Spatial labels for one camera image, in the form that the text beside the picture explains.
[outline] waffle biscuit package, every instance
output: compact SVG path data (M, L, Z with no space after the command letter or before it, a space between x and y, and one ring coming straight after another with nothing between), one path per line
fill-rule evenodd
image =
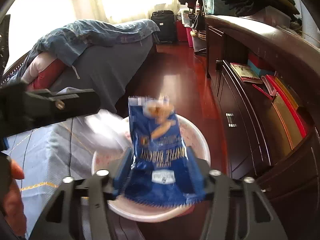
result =
M194 158L188 158L174 106L142 97L128 103L134 161L125 197L163 207L202 200L203 179Z

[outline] blue bedspread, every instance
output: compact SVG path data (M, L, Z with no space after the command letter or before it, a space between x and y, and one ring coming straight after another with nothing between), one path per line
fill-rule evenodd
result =
M77 20L40 38L8 83L19 81L30 63L43 51L50 52L67 66L72 66L89 44L109 47L133 43L156 31L160 31L159 27L148 19L116 25L96 20Z

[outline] gray sheet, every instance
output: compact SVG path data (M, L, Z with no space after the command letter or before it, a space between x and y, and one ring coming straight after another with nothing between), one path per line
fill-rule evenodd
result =
M92 88L100 96L101 107L115 113L114 105L146 59L152 44L150 35L142 41L108 48L92 46L74 63L80 79L77 79L72 68L67 68L50 87L50 91L57 92L66 87Z

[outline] red box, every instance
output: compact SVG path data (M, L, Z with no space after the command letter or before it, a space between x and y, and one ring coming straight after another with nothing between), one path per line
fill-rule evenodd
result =
M248 58L257 68L264 69L264 70L269 70L269 71L272 71L272 72L275 71L272 66L270 66L262 58L260 58L257 55L255 55L252 51L249 52Z
M181 21L176 21L176 28L177 28L177 36L178 41L188 41L186 28L183 26Z
M188 38L188 44L189 44L190 48L193 48L192 36L190 34L191 31L192 31L192 29L190 27L186 27L186 35Z

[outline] rolling luggage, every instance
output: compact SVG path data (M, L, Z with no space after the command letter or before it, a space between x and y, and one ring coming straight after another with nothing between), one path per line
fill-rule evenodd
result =
M153 20L160 29L157 34L161 43L172 43L177 40L173 11L160 10L153 12L151 20Z

